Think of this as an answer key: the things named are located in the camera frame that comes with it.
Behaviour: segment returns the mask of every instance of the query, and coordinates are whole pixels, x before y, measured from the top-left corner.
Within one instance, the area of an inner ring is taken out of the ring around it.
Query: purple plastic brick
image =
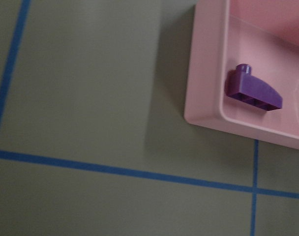
[[[229,78],[227,96],[266,111],[281,109],[283,98],[266,82],[251,75],[251,66],[240,64]]]

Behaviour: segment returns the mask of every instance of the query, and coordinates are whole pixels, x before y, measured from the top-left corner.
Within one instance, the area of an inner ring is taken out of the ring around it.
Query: pink container
[[[228,72],[252,75],[283,98],[265,111],[225,94]],[[184,117],[190,124],[299,149],[299,0],[200,0]]]

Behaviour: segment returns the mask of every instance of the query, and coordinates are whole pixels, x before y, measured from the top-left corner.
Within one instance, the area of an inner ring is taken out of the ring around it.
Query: curved purple block
[[[281,109],[283,98],[266,82],[251,75],[251,66],[240,64],[229,78],[226,95],[266,111]]]

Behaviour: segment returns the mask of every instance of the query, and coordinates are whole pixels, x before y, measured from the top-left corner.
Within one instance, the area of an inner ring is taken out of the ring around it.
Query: purple cylindrical stud
[[[236,71],[251,75],[251,66],[248,64],[239,64],[236,66]]]

